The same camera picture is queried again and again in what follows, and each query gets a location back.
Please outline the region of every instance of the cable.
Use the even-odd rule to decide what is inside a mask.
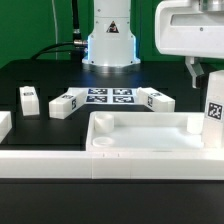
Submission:
[[[39,53],[38,55],[36,55],[36,58],[35,59],[37,59],[42,54],[59,53],[59,52],[60,53],[63,53],[63,52],[72,52],[72,51],[74,51],[74,50],[43,51],[43,52]]]
[[[63,42],[63,43],[50,45],[50,46],[45,47],[42,50],[40,50],[38,53],[33,55],[30,59],[36,60],[43,52],[47,52],[48,50],[51,50],[51,49],[54,49],[54,48],[57,48],[57,47],[61,47],[61,46],[74,46],[74,43],[68,41],[68,42]]]
[[[52,0],[52,9],[54,15],[54,28],[55,28],[55,42],[58,44],[58,21],[57,21],[57,12],[55,7],[55,1]]]
[[[73,37],[74,39],[81,39],[82,35],[79,27],[79,10],[78,0],[72,0],[72,15],[73,15]]]

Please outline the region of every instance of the green wall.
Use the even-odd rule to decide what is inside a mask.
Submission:
[[[131,30],[140,40],[143,61],[180,61],[183,57],[161,55],[155,47],[154,16],[161,0],[132,0]],[[59,42],[72,40],[71,0],[55,0]],[[83,39],[93,29],[93,0],[79,0]],[[0,0],[0,67],[11,60],[28,59],[40,49],[55,43],[52,0]],[[45,55],[42,58],[55,58]],[[68,59],[59,54],[59,59]],[[219,69],[223,60],[208,60]]]

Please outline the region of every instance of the white tray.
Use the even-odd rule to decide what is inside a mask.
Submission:
[[[94,152],[198,152],[204,149],[200,134],[187,131],[195,113],[94,112],[90,116],[87,151]],[[95,117],[112,115],[109,133],[95,130]]]

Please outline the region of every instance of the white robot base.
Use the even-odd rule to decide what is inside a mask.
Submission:
[[[84,69],[121,73],[138,68],[136,38],[130,31],[130,0],[94,0],[94,29],[88,37]]]

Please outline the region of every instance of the black table surface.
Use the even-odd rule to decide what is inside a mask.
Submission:
[[[176,100],[177,112],[203,111],[206,88],[193,89],[191,83],[181,62],[147,62],[138,72],[105,76],[71,61],[13,61],[0,70],[0,111],[13,114],[13,130],[1,148],[85,150],[92,111],[150,111],[84,105],[65,120],[50,119],[48,102],[69,87],[153,87]],[[40,116],[22,116],[21,86],[37,89]],[[0,179],[0,223],[223,224],[223,186],[222,181]]]
[[[19,87],[34,86],[40,116],[22,116]],[[144,62],[138,71],[100,74],[73,61],[17,60],[0,70],[0,111],[12,112],[13,129],[0,148],[85,150],[93,111],[150,111],[143,105],[83,105],[65,120],[49,118],[49,102],[69,87],[152,87],[176,100],[176,112],[204,111],[205,89],[193,89],[183,62]]]

